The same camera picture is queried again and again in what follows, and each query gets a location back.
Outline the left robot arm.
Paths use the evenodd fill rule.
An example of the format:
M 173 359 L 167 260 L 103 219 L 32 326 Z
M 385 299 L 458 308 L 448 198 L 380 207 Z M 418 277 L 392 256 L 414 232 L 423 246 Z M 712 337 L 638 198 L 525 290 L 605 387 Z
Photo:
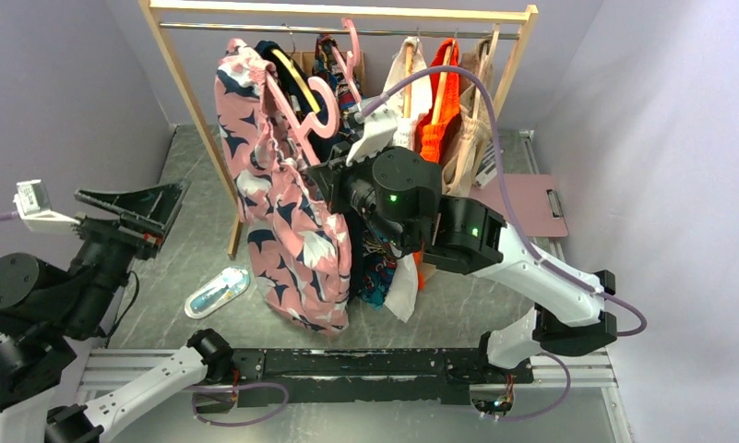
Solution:
M 231 346 L 203 329 L 120 389 L 84 404 L 52 404 L 77 357 L 72 342 L 104 336 L 101 322 L 132 261 L 158 255 L 188 187 L 79 190 L 78 201 L 108 212 L 101 219 L 54 211 L 39 179 L 18 183 L 14 202 L 30 230 L 75 234 L 82 245 L 67 269 L 27 253 L 0 257 L 0 442 L 109 442 L 184 389 L 238 378 Z

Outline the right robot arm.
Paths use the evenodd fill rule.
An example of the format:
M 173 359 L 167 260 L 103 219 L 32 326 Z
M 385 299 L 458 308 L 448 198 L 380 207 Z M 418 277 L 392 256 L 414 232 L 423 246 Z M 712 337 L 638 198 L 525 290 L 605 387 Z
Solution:
M 612 272 L 572 268 L 525 245 L 518 230 L 482 202 L 443 195 L 441 167 L 418 153 L 387 147 L 349 163 L 334 150 L 305 174 L 330 211 L 357 213 L 392 253 L 420 252 L 440 270 L 499 282 L 534 302 L 522 319 L 482 335 L 475 367 L 483 380 L 499 381 L 542 352 L 576 357 L 616 341 L 617 320 L 603 298 L 615 293 Z

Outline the pink patterned shorts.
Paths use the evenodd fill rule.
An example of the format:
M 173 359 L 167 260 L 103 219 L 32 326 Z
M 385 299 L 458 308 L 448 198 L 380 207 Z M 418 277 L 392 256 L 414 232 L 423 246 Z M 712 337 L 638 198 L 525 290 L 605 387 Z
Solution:
M 218 62 L 214 95 L 221 145 L 257 289 L 291 323 L 324 335 L 347 329 L 352 244 L 304 176 L 315 153 L 281 106 L 276 67 L 241 39 Z

